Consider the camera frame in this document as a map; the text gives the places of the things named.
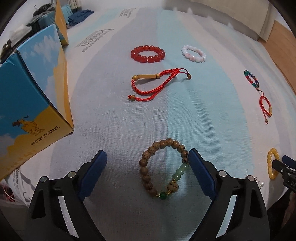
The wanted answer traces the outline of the person's right hand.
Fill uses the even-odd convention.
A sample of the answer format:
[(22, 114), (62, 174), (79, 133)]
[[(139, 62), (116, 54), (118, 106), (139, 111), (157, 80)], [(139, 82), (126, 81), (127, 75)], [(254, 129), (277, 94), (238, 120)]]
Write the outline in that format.
[(288, 223), (289, 219), (295, 213), (295, 203), (296, 203), (295, 193), (291, 192), (290, 193), (290, 201), (288, 203), (287, 210), (285, 211), (285, 215), (284, 215), (283, 222), (282, 222), (282, 227), (284, 227)]

